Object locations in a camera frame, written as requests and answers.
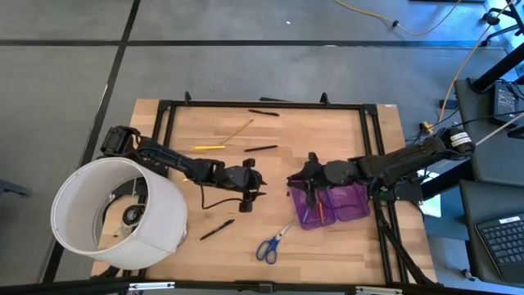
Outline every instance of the yellow cable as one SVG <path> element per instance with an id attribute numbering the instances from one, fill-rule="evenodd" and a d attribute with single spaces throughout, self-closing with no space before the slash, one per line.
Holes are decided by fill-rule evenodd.
<path id="1" fill-rule="evenodd" d="M 342 5 L 343 7 L 347 8 L 347 9 L 350 9 L 352 11 L 356 11 L 356 12 L 359 12 L 359 13 L 363 13 L 367 16 L 375 16 L 375 17 L 378 17 L 378 18 L 381 18 L 383 20 L 388 20 L 390 22 L 395 22 L 395 20 L 392 20 L 391 18 L 389 17 L 385 17 L 383 15 L 379 15 L 378 13 L 373 13 L 373 12 L 370 12 L 370 11 L 363 11 L 361 9 L 358 9 L 358 8 L 354 8 L 354 7 L 351 7 L 343 2 L 340 2 L 338 0 L 334 0 L 335 2 L 337 2 L 338 4 Z M 405 27 L 403 27 L 400 23 L 397 24 L 397 26 L 403 30 L 404 32 L 412 35 L 412 36 L 423 36 L 423 35 L 426 35 L 426 34 L 430 34 L 434 29 L 436 29 L 439 25 L 441 25 L 445 19 L 448 18 L 448 16 L 451 14 L 451 12 L 453 12 L 453 10 L 455 10 L 455 8 L 457 8 L 457 6 L 461 3 L 462 0 L 458 0 L 456 3 L 455 3 L 455 6 L 453 6 L 453 8 L 451 8 L 451 10 L 448 12 L 448 14 L 446 16 L 444 16 L 444 18 L 439 21 L 438 24 L 436 24 L 434 27 L 432 27 L 431 29 L 427 30 L 426 32 L 422 32 L 422 33 L 413 33 L 413 32 L 410 32 L 409 30 L 407 30 Z"/>
<path id="2" fill-rule="evenodd" d="M 504 7 L 502 9 L 502 11 L 506 10 L 506 8 L 508 8 L 508 6 L 510 6 L 512 3 L 513 3 L 514 0 L 510 1 L 508 3 L 508 5 L 506 5 L 506 7 Z M 459 77 L 460 75 L 460 72 L 462 72 L 462 69 L 464 68 L 464 66 L 466 65 L 466 63 L 468 62 L 469 60 L 469 57 L 471 57 L 473 55 L 473 53 L 475 52 L 475 50 L 477 50 L 478 48 L 478 44 L 481 42 L 482 40 L 482 37 L 484 37 L 484 35 L 488 32 L 488 30 L 491 28 L 491 25 L 488 25 L 488 27 L 484 30 L 484 33 L 482 33 L 481 37 L 479 37 L 479 39 L 477 40 L 477 42 L 475 43 L 475 46 L 473 47 L 473 49 L 469 52 L 468 56 L 466 57 L 466 59 L 462 62 L 462 65 L 460 66 L 460 68 L 458 69 L 457 71 L 457 74 L 455 75 L 455 77 L 453 78 L 453 80 L 451 80 L 451 84 L 449 85 L 448 87 L 448 92 L 447 94 L 445 95 L 445 98 L 444 98 L 444 103 L 442 103 L 442 109 L 440 110 L 440 116 L 439 116 L 439 121 L 437 123 L 440 123 L 442 121 L 442 117 L 444 116 L 444 109 L 445 109 L 445 104 L 448 102 L 448 98 L 449 98 L 449 95 L 451 94 L 451 89 L 453 89 L 453 83 L 455 82 L 455 80 Z"/>

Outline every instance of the gray floor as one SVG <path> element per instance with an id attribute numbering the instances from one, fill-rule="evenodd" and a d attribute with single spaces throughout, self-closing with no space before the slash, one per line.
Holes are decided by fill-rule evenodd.
<path id="1" fill-rule="evenodd" d="M 451 8 L 408 0 L 351 3 L 417 32 Z M 131 4 L 3 1 L 0 39 L 120 39 Z M 415 38 L 332 1 L 149 0 L 141 3 L 131 39 L 475 41 L 484 11 L 461 5 L 434 34 Z M 115 53 L 114 47 L 0 47 L 0 179 L 34 190 L 32 198 L 0 199 L 0 285 L 38 280 L 52 239 L 52 199 L 79 163 Z M 128 124 L 135 99 L 180 99 L 187 90 L 195 99 L 316 102 L 325 91 L 333 102 L 395 103 L 408 137 L 421 120 L 436 120 L 436 103 L 467 54 L 467 48 L 127 48 L 101 136 Z M 479 49 L 461 77 L 478 76 L 504 56 L 502 48 Z M 443 284 L 522 293 L 457 275 L 468 264 L 456 254 L 465 251 L 463 243 L 431 238 L 430 244 Z M 66 252 L 57 279 L 85 279 L 90 263 Z"/>

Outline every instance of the office chair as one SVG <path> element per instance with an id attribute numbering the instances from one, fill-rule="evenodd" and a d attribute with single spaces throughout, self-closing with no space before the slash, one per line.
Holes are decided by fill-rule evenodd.
<path id="1" fill-rule="evenodd" d="M 514 5 L 514 4 L 520 3 L 520 1 L 521 0 L 517 0 L 515 3 L 512 3 L 511 5 L 509 5 L 509 11 L 507 11 L 507 10 L 502 11 L 502 9 L 500 9 L 500 8 L 491 8 L 488 11 L 488 13 L 485 13 L 484 16 L 482 16 L 482 20 L 486 21 L 490 17 L 491 12 L 499 13 L 500 11 L 502 11 L 503 15 L 513 18 L 517 22 L 517 24 L 516 25 L 512 25 L 512 26 L 510 26 L 510 27 L 508 27 L 506 29 L 502 29 L 502 30 L 500 30 L 498 32 L 494 32 L 493 34 L 487 36 L 486 40 L 482 41 L 481 47 L 486 47 L 486 46 L 490 45 L 490 42 L 491 42 L 490 39 L 495 37 L 495 36 L 498 36 L 498 35 L 501 35 L 501 34 L 504 34 L 504 33 L 507 33 L 507 32 L 511 32 L 513 30 L 517 30 L 517 32 L 515 33 L 515 36 L 518 36 L 519 34 L 522 34 L 522 32 L 524 32 L 524 23 L 522 23 L 522 19 L 518 15 L 517 8 Z"/>

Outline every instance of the scissors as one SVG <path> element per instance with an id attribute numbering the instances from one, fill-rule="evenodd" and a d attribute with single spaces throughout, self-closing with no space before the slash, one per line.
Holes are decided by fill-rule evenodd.
<path id="1" fill-rule="evenodd" d="M 280 243 L 280 240 L 286 234 L 286 232 L 293 225 L 293 220 L 290 221 L 284 228 L 278 232 L 272 239 L 269 241 L 263 241 L 259 248 L 256 249 L 256 259 L 259 261 L 265 260 L 269 264 L 274 264 L 277 262 L 277 246 Z"/>

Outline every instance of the wooden stick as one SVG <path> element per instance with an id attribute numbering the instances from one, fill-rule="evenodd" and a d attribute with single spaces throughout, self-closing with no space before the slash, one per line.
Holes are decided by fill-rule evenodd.
<path id="1" fill-rule="evenodd" d="M 226 139 L 224 139 L 223 141 L 221 141 L 219 144 L 224 144 L 225 142 L 227 142 L 229 139 L 231 139 L 231 137 L 235 136 L 235 134 L 239 133 L 240 131 L 242 131 L 244 128 L 246 128 L 249 124 L 253 123 L 255 119 L 251 119 L 249 120 L 247 123 L 245 123 L 242 127 L 240 127 L 239 129 L 237 129 L 237 131 L 233 132 L 231 135 L 229 135 Z"/>

